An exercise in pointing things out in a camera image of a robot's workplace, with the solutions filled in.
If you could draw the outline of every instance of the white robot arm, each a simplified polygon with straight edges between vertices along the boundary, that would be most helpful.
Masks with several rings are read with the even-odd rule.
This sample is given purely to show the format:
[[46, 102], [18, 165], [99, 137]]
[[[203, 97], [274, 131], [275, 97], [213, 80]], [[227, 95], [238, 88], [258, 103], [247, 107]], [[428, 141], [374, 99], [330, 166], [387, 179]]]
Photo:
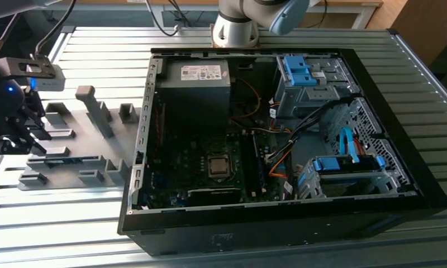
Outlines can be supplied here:
[[298, 26], [310, 0], [225, 0], [213, 41], [219, 47], [253, 47], [258, 44], [258, 24], [277, 35], [286, 35]]

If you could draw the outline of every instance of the slotted metal worktable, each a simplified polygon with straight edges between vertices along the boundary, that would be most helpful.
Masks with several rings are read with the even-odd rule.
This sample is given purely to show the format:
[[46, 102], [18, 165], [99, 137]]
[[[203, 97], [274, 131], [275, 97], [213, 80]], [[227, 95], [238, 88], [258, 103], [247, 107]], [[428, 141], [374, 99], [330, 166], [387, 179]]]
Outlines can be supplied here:
[[[263, 31], [261, 43], [357, 50], [447, 194], [447, 92], [400, 36], [310, 29], [277, 37]], [[84, 109], [75, 100], [76, 87], [94, 85], [108, 108], [140, 106], [151, 48], [207, 46], [209, 29], [185, 30], [171, 38], [154, 28], [78, 27], [62, 33], [51, 54], [67, 89], [43, 92], [42, 98]], [[26, 161], [27, 156], [0, 157], [0, 267], [447, 267], [447, 210], [363, 241], [154, 259], [116, 234], [123, 189], [23, 192], [16, 185]]]

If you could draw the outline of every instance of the power supply label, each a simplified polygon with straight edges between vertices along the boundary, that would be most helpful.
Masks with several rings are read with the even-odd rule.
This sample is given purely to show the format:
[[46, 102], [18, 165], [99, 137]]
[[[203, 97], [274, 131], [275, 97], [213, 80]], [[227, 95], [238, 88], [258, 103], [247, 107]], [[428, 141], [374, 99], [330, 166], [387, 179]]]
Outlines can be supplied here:
[[185, 66], [181, 68], [181, 80], [222, 80], [221, 65]]

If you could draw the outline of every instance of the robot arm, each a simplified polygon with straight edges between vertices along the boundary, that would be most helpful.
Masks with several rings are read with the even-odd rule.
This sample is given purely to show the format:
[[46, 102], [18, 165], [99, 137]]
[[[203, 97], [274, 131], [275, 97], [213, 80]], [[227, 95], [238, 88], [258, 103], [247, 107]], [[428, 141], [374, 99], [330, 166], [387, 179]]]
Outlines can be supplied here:
[[225, 0], [213, 41], [221, 47], [253, 47], [258, 44], [258, 25], [277, 35], [286, 35], [298, 26], [310, 0]]
[[0, 0], [0, 18], [39, 7], [47, 7], [59, 1], [62, 0]]

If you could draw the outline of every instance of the label sticker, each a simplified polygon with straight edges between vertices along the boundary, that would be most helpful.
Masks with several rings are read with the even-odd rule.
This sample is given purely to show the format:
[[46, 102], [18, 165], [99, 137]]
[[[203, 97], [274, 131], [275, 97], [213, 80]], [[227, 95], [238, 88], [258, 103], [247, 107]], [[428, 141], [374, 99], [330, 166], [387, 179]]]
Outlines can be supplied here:
[[311, 73], [311, 75], [313, 77], [325, 77], [325, 72], [318, 71], [318, 72]]
[[289, 191], [289, 193], [293, 193], [293, 186], [287, 181], [285, 182], [283, 187]]
[[270, 117], [277, 119], [277, 110], [275, 109], [270, 109]]
[[181, 69], [181, 80], [222, 80], [221, 65], [185, 66]]

